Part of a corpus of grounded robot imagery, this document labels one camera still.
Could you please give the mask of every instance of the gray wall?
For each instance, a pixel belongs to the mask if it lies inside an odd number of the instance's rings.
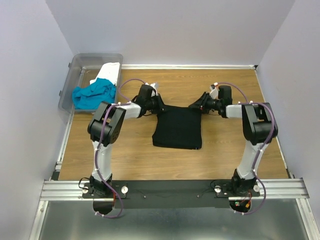
[[[61,144],[72,52],[44,0],[2,0],[0,35],[0,239],[25,240]]]
[[[124,64],[259,64],[294,0],[46,0],[72,52]]]
[[[320,225],[320,1],[297,0],[258,69],[288,168],[303,177]]]

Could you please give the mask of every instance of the clear plastic container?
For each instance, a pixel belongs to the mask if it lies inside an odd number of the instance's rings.
[[[69,65],[69,72],[65,80],[62,92],[60,93],[59,109],[71,113],[75,108],[72,101],[72,92],[75,87],[84,87],[84,75],[90,71],[98,73],[106,63],[120,63],[118,79],[116,84],[115,100],[118,96],[118,87],[121,81],[121,67],[123,56],[118,53],[80,53],[73,57]],[[95,112],[95,109],[75,109],[75,112]]]

